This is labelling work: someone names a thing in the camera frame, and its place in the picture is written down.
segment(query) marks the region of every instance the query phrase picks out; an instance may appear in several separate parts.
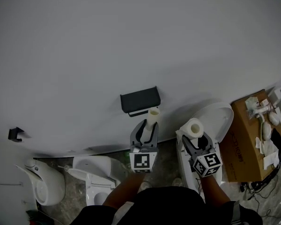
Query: white toilet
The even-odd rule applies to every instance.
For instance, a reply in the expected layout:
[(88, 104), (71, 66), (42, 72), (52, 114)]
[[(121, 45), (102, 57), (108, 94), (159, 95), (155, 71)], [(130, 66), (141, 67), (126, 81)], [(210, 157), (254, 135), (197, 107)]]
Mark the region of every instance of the white toilet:
[(29, 159), (25, 168), (15, 165), (25, 172), (32, 183), (34, 197), (43, 206), (58, 204), (65, 196), (65, 178), (46, 163)]
[[(213, 145), (216, 153), (220, 156), (219, 143), (224, 139), (233, 121), (234, 113), (228, 103), (217, 102), (206, 105), (197, 111), (191, 118), (197, 118), (204, 126), (204, 132), (213, 140)], [(198, 139), (192, 140), (196, 146)], [(200, 177), (195, 170), (192, 171), (189, 155), (184, 148), (182, 141), (177, 142), (177, 156), (179, 169), (182, 175), (183, 183), (186, 187), (195, 190), (199, 193)], [(213, 174), (218, 184), (222, 181), (222, 168)]]
[(108, 194), (128, 175), (118, 160), (106, 156), (74, 157), (73, 168), (68, 172), (85, 181), (88, 206), (102, 205)]

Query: cardboard box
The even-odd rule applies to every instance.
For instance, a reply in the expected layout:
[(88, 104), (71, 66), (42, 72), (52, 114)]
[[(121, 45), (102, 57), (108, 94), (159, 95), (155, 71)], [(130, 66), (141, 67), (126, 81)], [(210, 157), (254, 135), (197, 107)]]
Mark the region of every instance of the cardboard box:
[[(263, 169), (263, 158), (259, 149), (255, 148), (256, 137), (260, 137), (260, 121), (257, 118), (249, 120), (245, 100), (249, 97), (257, 97), (259, 102), (268, 99), (264, 90), (244, 97), (232, 103), (234, 119), (223, 141), (220, 143), (220, 151), (225, 164), (228, 180), (231, 182), (262, 181), (271, 172), (269, 166)], [(281, 124), (274, 126), (281, 135)]]

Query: wall-mounted bracket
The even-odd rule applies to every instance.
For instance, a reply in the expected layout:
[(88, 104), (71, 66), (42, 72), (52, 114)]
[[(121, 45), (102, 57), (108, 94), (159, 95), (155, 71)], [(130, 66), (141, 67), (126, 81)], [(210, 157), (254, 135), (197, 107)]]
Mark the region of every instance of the wall-mounted bracket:
[(157, 87), (120, 95), (120, 97), (122, 110), (130, 117), (146, 114), (148, 113), (148, 110), (138, 113), (134, 112), (149, 109), (151, 107), (157, 107), (161, 103)]
[(14, 128), (14, 129), (10, 129), (9, 133), (8, 133), (8, 139), (11, 141), (14, 141), (16, 143), (20, 143), (22, 142), (21, 138), (17, 138), (18, 133), (23, 133), (24, 131), (18, 127)]

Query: floor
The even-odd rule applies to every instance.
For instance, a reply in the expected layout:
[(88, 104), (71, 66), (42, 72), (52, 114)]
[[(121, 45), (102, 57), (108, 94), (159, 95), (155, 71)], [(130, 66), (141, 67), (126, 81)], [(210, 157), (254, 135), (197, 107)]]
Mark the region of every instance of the floor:
[[(158, 147), (159, 155), (154, 171), (153, 173), (148, 174), (145, 180), (149, 181), (153, 187), (171, 186), (172, 181), (176, 177), (180, 177), (175, 140), (161, 143)], [(126, 166), (129, 166), (129, 158), (125, 156), (124, 152), (113, 153), (107, 156), (115, 158)], [(69, 225), (77, 217), (81, 209), (86, 206), (85, 182), (74, 178), (62, 168), (57, 167), (57, 165), (71, 165), (73, 158), (45, 158), (41, 160), (63, 173), (66, 181), (65, 198), (58, 205), (43, 206), (42, 210), (49, 216), (60, 221), (63, 225)], [(225, 180), (227, 180), (227, 177), (223, 167), (223, 181)], [(239, 200), (242, 206), (255, 211), (257, 210), (257, 201), (255, 201), (254, 198), (248, 201), (247, 199), (250, 195), (247, 193), (241, 193), (238, 183), (224, 182), (221, 187), (231, 200)], [(263, 197), (267, 197), (269, 194), (270, 196), (267, 199), (263, 199), (259, 195), (256, 195), (257, 200), (260, 202), (258, 210), (259, 214), (261, 216), (265, 216), (267, 212), (269, 213), (268, 210), (270, 209), (270, 216), (281, 218), (281, 168), (278, 172), (278, 176), (276, 176), (260, 193)], [(277, 225), (281, 219), (264, 217), (263, 221), (265, 225)]]

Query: white wall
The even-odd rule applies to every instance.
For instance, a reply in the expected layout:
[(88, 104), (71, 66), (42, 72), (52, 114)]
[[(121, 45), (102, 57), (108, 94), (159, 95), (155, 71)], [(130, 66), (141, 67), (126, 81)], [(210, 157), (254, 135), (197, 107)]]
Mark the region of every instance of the white wall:
[(26, 159), (31, 157), (27, 149), (0, 143), (0, 183), (23, 183), (23, 187), (0, 185), (0, 225), (28, 225), (25, 211), (36, 209), (28, 176), (14, 166), (24, 166)]
[(120, 94), (158, 87), (164, 140), (190, 105), (277, 81), (281, 0), (0, 0), (0, 140), (42, 153), (128, 148), (145, 116)]

